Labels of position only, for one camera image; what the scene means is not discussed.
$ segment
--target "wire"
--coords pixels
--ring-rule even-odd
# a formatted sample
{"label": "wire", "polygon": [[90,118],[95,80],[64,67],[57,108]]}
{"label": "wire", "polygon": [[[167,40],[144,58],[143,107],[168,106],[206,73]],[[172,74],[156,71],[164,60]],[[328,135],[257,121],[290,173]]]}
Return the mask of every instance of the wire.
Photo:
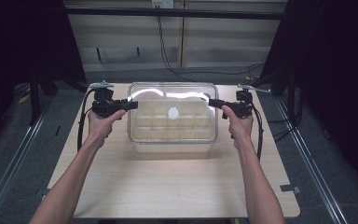
{"label": "wire", "polygon": [[244,95],[247,98],[247,102],[249,102],[249,104],[251,105],[252,109],[255,112],[255,117],[257,119],[257,124],[258,124],[258,144],[257,144],[257,158],[260,160],[261,159],[261,150],[262,150],[262,146],[263,146],[263,120],[261,119],[261,115],[260,112],[255,108],[255,105],[252,101],[252,99],[249,99],[249,97],[246,96],[246,94]]}
{"label": "wire", "polygon": [[[315,30],[316,30],[316,28],[317,28],[317,25],[318,25],[320,19],[321,19],[321,17],[322,17],[322,12],[323,12],[323,9],[324,9],[325,6],[326,6],[326,3],[327,3],[327,0],[324,0],[324,2],[323,2],[323,4],[322,4],[322,7],[321,7],[321,9],[319,10],[319,13],[318,13],[316,22],[313,24],[313,26],[312,26],[312,28],[311,28],[310,35],[309,35],[309,38],[307,39],[305,48],[304,48],[304,50],[302,51],[301,55],[299,55],[299,57],[300,57],[300,62],[299,62],[299,64],[300,64],[300,65],[304,62],[304,58],[305,58],[305,56],[306,56],[306,52],[307,52],[307,50],[310,48],[311,39],[312,39],[312,37],[313,37],[313,35],[314,35],[314,33],[315,33]],[[276,140],[275,140],[275,143],[277,143],[278,141],[280,141],[281,139],[283,139],[287,134],[289,134],[291,131],[293,131],[294,129],[296,129],[296,128],[298,127],[298,125],[299,125],[299,123],[300,123],[300,121],[301,121],[301,118],[302,118],[302,109],[303,109],[302,107],[303,107],[304,99],[305,99],[305,97],[304,97],[303,93],[301,92],[301,93],[300,93],[300,100],[299,100],[299,102],[298,102],[298,105],[299,105],[299,106],[297,106],[297,115],[295,116],[295,118],[298,116],[298,120],[295,120],[295,126],[294,126],[292,129],[288,130],[287,133],[285,133],[283,136],[281,136],[280,138],[276,139]]]}
{"label": "wire", "polygon": [[304,95],[302,94],[302,92],[300,93],[300,100],[298,101],[298,104],[297,104],[297,114],[295,115],[295,123],[293,125],[293,127],[285,132],[280,132],[280,133],[276,133],[274,134],[273,136],[277,136],[277,135],[280,135],[282,134],[282,136],[280,136],[279,138],[275,139],[275,143],[281,141],[287,134],[289,134],[290,132],[294,131],[295,129],[298,128],[298,125],[300,124],[301,122],[301,118],[302,118],[302,112],[303,112],[303,106],[304,106]]}
{"label": "wire", "polygon": [[267,123],[282,123],[286,121],[289,121],[289,119],[268,120]]}
{"label": "wire", "polygon": [[160,51],[161,51],[161,57],[162,57],[162,61],[165,65],[165,67],[171,71],[174,75],[176,75],[177,77],[184,79],[186,81],[190,81],[190,82],[195,82],[195,80],[186,78],[186,77],[182,77],[180,75],[191,75],[191,74],[216,74],[216,75],[226,75],[226,76],[237,76],[237,75],[244,75],[244,74],[249,74],[249,81],[252,80],[252,76],[251,76],[251,72],[254,71],[256,68],[263,66],[263,63],[254,63],[251,64],[246,71],[243,72],[237,72],[237,73],[224,73],[224,72],[210,72],[210,71],[194,71],[194,72],[179,72],[179,71],[174,71],[170,65],[170,62],[168,60],[168,56],[167,56],[167,51],[165,49],[165,43],[164,43],[164,37],[162,34],[162,25],[161,25],[161,17],[158,17],[158,32],[159,32],[159,41],[160,41]]}
{"label": "wire", "polygon": [[87,98],[89,98],[90,93],[92,93],[93,91],[95,91],[94,89],[91,89],[89,91],[86,92],[86,95],[83,98],[83,104],[82,104],[82,108],[81,108],[81,114],[80,114],[80,121],[79,121],[79,130],[77,133],[77,151],[81,148],[81,146],[83,145],[83,128],[84,128],[84,121],[86,119],[86,114],[90,111],[87,110],[86,112],[84,112],[86,110],[86,102],[87,102]]}

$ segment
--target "wooden table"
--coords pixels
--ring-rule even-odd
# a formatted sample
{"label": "wooden table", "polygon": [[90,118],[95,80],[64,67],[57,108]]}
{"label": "wooden table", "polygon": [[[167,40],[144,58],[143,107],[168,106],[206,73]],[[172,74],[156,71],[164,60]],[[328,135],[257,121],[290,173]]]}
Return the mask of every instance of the wooden table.
{"label": "wooden table", "polygon": [[[129,84],[117,84],[114,98],[127,98],[128,87]],[[236,86],[217,88],[220,99],[235,101]],[[253,96],[264,120],[261,164],[281,203],[284,216],[296,217],[300,212],[296,197],[292,191],[281,191],[280,186],[290,184],[289,179],[254,92]],[[221,114],[219,110],[219,133],[208,154],[139,153],[127,135],[127,115],[116,121],[89,170],[75,217],[247,217],[238,152],[227,131],[228,120],[221,119]],[[50,179],[49,189],[76,154],[78,121],[79,114]],[[83,139],[87,136],[87,129],[86,122]],[[256,122],[252,133],[257,147]]]}

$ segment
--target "gray floor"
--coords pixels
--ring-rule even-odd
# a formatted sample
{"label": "gray floor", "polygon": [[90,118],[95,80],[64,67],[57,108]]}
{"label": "gray floor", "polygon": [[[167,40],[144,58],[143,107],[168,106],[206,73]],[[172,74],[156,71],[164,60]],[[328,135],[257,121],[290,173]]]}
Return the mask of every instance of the gray floor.
{"label": "gray floor", "polygon": [[[214,84],[247,83],[249,74],[228,75],[218,73],[240,73],[247,71],[246,66],[213,66],[192,67],[176,69],[176,71],[196,74],[173,74],[164,68],[127,69],[117,71],[89,71],[89,82],[105,79],[111,82],[133,81],[184,81],[181,77],[195,81],[212,82]],[[254,70],[252,77],[260,73],[259,67]],[[39,189],[45,189],[55,164],[60,156],[63,144],[75,122],[75,116],[80,107],[83,93],[73,90],[63,83],[59,86],[58,94],[52,99],[52,105],[47,111],[44,122],[33,141],[28,154],[13,183],[10,186],[2,206],[0,207],[0,223],[25,223],[31,217],[41,197]],[[30,101],[22,105],[17,104],[22,92],[15,96],[15,101],[7,111],[7,115],[1,123],[0,131],[0,176],[5,172],[21,139],[28,130],[30,121]],[[48,97],[42,96],[42,103],[48,102]],[[267,93],[258,93],[261,105],[267,120],[280,120],[282,116],[276,105],[276,98]],[[270,129],[276,138],[279,133],[287,130],[283,122],[270,123]],[[304,105],[303,117],[299,124],[299,130],[303,134],[310,148],[312,158],[321,169],[324,178],[332,193],[337,198],[342,211],[349,223],[358,223],[358,174],[342,158],[334,139],[328,139],[324,135],[324,126],[312,113],[307,105]],[[301,189],[296,195],[301,214],[295,218],[287,218],[287,223],[334,223],[326,209],[323,198],[316,189],[310,173],[303,162],[296,144],[290,134],[277,143],[286,172],[292,185]],[[97,223],[98,219],[75,219],[74,223]]]}

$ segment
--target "transparent box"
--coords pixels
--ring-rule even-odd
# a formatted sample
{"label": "transparent box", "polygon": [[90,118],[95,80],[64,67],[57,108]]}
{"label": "transparent box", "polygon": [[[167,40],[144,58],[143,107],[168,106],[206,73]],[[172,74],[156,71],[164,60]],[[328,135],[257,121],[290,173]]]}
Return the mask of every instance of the transparent box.
{"label": "transparent box", "polygon": [[211,83],[135,82],[129,138],[139,152],[207,152],[217,138],[218,92]]}

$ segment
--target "hand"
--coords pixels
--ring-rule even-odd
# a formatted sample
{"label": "hand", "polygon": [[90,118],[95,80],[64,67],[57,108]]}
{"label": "hand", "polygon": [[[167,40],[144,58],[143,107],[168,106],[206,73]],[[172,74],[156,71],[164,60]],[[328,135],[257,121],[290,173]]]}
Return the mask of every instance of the hand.
{"label": "hand", "polygon": [[93,111],[89,112],[89,136],[97,144],[97,148],[103,146],[104,139],[112,132],[112,124],[126,114],[125,110],[119,110],[108,118],[101,118]]}
{"label": "hand", "polygon": [[251,133],[252,133],[252,126],[253,126],[253,116],[250,115],[245,119],[239,119],[235,113],[231,110],[230,107],[223,105],[222,106],[223,112],[229,118],[229,128],[228,131],[234,135],[234,146],[236,149],[240,149],[241,142],[243,141],[250,141],[251,140]]}

